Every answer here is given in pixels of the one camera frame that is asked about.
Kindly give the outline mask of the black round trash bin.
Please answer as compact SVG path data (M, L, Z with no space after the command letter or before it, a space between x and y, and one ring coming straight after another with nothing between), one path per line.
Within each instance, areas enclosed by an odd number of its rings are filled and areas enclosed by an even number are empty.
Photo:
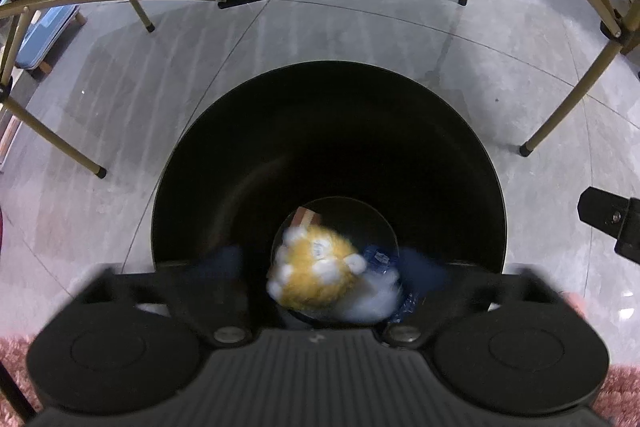
M354 243L500 272L506 208L476 133L397 72L317 61L270 70L209 105L172 151L152 213L157 269L239 254L250 307L298 208Z

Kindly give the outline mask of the blue tissue pack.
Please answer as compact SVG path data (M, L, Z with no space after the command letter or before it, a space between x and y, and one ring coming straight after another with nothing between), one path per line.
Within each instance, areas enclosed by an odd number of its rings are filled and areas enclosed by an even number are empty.
M366 277L374 287L374 309L383 314L382 321L400 323L416 307L416 297L402 275L402 261L397 251L369 245L363 251L368 262Z

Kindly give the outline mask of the yellow white plush toy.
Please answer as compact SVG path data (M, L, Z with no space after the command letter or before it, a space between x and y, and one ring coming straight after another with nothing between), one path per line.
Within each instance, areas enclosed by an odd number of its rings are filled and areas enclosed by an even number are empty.
M367 266L367 260L343 235L320 225L296 225L283 234L267 291L288 309L328 309L355 287Z

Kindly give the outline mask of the blue pet litter box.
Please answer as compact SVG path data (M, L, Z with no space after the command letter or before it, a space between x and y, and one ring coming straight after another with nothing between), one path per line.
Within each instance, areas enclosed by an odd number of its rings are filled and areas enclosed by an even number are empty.
M29 72L39 69L43 75L49 75L52 66L47 62L46 57L71 23L78 23L80 26L86 23L86 18L79 11L78 4L48 9L38 20L29 25L18 50L15 66Z

